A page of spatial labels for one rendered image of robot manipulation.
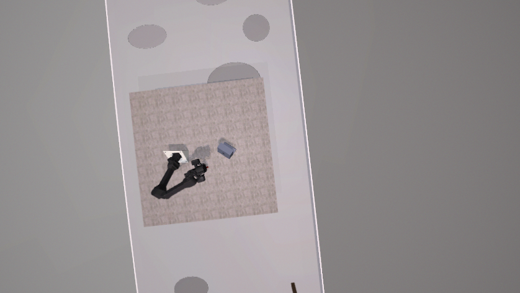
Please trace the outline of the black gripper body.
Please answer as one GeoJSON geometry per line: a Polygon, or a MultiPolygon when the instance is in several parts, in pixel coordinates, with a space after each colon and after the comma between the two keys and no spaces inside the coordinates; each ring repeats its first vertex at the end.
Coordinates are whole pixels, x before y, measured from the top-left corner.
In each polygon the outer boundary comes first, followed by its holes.
{"type": "MultiPolygon", "coordinates": [[[[199,163],[200,163],[199,159],[191,161],[191,164],[194,165],[194,169],[197,167],[197,164],[199,164],[199,163]]],[[[197,181],[198,183],[201,183],[201,182],[205,181],[205,177],[204,176],[202,176],[201,174],[199,176],[200,176],[200,179],[197,181]]]]}

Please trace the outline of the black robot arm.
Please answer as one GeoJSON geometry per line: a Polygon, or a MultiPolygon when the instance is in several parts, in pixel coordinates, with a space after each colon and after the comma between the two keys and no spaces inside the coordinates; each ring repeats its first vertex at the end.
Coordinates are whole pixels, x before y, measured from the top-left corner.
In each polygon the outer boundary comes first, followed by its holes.
{"type": "Polygon", "coordinates": [[[195,169],[188,170],[188,172],[184,174],[185,178],[182,180],[180,184],[172,187],[169,190],[166,190],[166,186],[168,185],[168,182],[171,179],[174,171],[180,167],[178,162],[180,158],[182,158],[182,156],[179,153],[173,153],[173,156],[168,158],[168,170],[163,176],[160,184],[151,191],[151,195],[159,199],[169,199],[170,197],[182,191],[183,189],[194,186],[200,179],[199,175],[204,174],[207,171],[206,165],[202,163],[195,169]]]}

